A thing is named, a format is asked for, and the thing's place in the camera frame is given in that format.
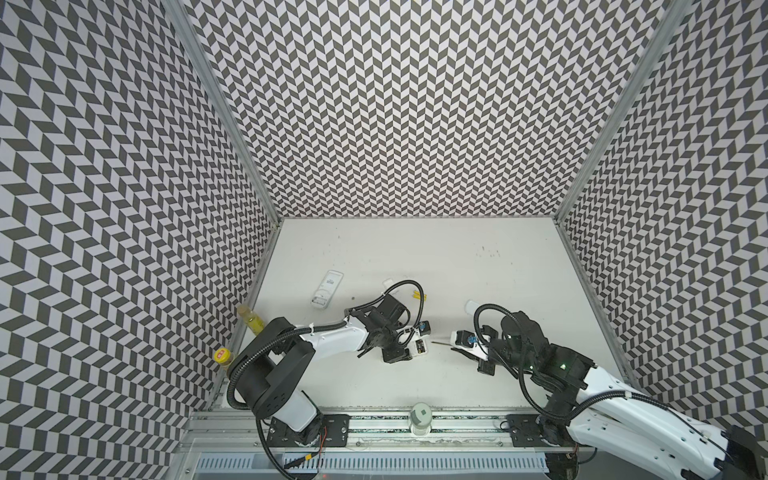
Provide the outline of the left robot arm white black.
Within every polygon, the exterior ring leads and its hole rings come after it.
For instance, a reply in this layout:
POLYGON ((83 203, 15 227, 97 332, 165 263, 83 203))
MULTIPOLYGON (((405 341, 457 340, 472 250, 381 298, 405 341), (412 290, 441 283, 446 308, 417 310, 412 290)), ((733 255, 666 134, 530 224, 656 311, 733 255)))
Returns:
POLYGON ((386 364, 410 361, 409 344, 429 333, 422 321, 426 295, 415 280, 401 280, 376 299, 344 311, 332 324, 296 326, 284 317, 269 322, 227 371, 226 402, 249 411, 258 426, 268 420, 280 446, 315 446, 327 434, 344 446, 343 415, 325 415, 298 390, 310 364, 339 354, 359 358, 378 350, 386 364))

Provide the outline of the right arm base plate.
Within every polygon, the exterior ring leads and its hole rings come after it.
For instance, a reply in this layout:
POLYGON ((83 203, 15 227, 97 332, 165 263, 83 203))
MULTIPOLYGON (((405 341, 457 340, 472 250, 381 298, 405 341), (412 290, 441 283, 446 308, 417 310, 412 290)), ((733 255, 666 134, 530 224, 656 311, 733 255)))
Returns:
POLYGON ((566 428, 539 414, 508 414, 503 423, 515 447, 575 447, 566 428))

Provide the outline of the white remote control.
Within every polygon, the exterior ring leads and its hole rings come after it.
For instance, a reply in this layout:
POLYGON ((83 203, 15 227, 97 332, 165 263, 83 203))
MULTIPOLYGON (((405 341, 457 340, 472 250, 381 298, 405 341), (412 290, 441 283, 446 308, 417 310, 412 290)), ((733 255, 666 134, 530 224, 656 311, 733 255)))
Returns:
POLYGON ((342 272, 328 270, 310 300, 311 306, 316 309, 327 308, 343 278, 342 272))
POLYGON ((423 338, 414 338, 408 344, 408 349, 413 358, 422 357, 428 354, 428 345, 423 338))

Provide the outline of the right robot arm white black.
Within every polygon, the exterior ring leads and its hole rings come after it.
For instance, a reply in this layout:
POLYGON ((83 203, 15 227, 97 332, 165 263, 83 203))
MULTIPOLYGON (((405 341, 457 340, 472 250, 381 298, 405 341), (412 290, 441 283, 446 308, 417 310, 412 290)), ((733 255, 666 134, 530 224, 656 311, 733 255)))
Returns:
POLYGON ((767 452, 746 429, 686 416, 589 357, 550 342, 524 312, 470 301, 475 352, 507 370, 550 444, 585 445, 661 479, 764 479, 767 452))

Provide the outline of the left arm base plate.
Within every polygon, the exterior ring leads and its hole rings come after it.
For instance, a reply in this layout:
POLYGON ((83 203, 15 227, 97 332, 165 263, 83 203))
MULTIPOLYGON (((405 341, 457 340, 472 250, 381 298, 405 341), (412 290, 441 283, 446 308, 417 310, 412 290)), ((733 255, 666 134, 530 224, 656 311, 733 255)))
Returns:
POLYGON ((272 419, 267 442, 274 447, 345 447, 351 417, 345 414, 318 414, 303 430, 295 431, 279 419, 272 419))

